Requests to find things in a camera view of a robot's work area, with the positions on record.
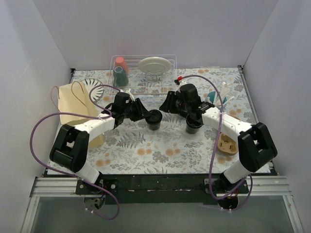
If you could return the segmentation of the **black cup lid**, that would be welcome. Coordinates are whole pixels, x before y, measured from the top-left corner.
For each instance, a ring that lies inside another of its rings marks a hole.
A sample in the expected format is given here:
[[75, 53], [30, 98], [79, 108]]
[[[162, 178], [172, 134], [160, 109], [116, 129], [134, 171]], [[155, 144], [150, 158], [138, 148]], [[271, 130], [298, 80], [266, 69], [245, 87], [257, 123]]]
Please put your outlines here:
[[157, 125], [162, 121], [162, 113], [159, 110], [153, 109], [150, 110], [149, 113], [151, 115], [145, 119], [148, 124]]

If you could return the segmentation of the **black coffee cup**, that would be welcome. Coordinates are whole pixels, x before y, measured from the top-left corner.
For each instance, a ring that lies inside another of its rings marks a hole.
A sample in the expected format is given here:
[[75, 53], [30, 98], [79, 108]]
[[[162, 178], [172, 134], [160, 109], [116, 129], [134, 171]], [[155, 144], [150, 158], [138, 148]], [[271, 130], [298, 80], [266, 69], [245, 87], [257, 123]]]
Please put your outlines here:
[[151, 130], [151, 131], [157, 131], [160, 129], [160, 125], [161, 125], [161, 122], [159, 123], [147, 123], [147, 126], [148, 128]]

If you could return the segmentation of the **stack of black cups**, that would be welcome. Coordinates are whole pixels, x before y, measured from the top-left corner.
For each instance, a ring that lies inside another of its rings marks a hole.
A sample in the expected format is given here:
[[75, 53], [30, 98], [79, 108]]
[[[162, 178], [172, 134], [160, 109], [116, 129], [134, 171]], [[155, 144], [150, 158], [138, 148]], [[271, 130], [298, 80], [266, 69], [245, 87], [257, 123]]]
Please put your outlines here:
[[203, 126], [199, 121], [193, 120], [190, 115], [186, 117], [186, 131], [189, 134], [196, 134], [198, 130]]

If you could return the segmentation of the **brown cardboard cup carriers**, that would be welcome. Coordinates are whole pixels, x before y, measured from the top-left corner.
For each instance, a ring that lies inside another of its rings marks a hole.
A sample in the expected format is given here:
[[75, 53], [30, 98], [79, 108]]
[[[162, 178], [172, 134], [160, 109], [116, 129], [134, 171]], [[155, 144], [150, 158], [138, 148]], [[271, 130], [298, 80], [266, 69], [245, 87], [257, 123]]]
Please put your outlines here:
[[220, 152], [227, 155], [235, 155], [239, 151], [238, 143], [224, 133], [220, 133], [217, 148]]

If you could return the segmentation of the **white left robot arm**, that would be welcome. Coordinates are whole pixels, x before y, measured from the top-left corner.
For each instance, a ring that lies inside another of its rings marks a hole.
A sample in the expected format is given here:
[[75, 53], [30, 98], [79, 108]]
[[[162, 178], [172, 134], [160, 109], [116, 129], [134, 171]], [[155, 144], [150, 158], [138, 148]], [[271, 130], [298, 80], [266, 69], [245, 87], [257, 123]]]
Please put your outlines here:
[[152, 116], [139, 98], [134, 99], [126, 92], [117, 93], [107, 107], [108, 110], [85, 123], [61, 126], [50, 152], [50, 160], [87, 181], [86, 187], [92, 194], [99, 194], [104, 185], [98, 179], [100, 172], [87, 161], [89, 142], [117, 128], [125, 119], [136, 122]]

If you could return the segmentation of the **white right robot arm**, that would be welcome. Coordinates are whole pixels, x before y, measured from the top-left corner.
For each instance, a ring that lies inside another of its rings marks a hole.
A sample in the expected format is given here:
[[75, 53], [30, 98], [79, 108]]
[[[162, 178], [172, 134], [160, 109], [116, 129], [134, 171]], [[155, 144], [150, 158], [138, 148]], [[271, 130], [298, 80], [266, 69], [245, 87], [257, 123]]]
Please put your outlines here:
[[238, 144], [238, 161], [222, 172], [216, 181], [226, 193], [233, 192], [241, 179], [277, 156], [277, 149], [265, 124], [250, 124], [221, 114], [213, 104], [201, 101], [193, 84], [184, 84], [175, 92], [169, 91], [159, 109], [171, 114], [185, 113], [189, 126], [206, 125], [220, 129]]

